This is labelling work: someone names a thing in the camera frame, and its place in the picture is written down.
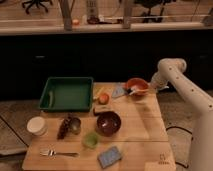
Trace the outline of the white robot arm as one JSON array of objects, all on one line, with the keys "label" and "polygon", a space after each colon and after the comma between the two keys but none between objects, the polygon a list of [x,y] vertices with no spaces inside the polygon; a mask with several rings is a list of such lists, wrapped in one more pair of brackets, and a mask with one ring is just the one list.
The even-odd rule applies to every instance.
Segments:
[{"label": "white robot arm", "polygon": [[157,68],[150,86],[160,91],[171,83],[199,115],[189,150],[189,171],[213,171],[213,97],[184,75],[187,68],[184,59],[164,58]]}]

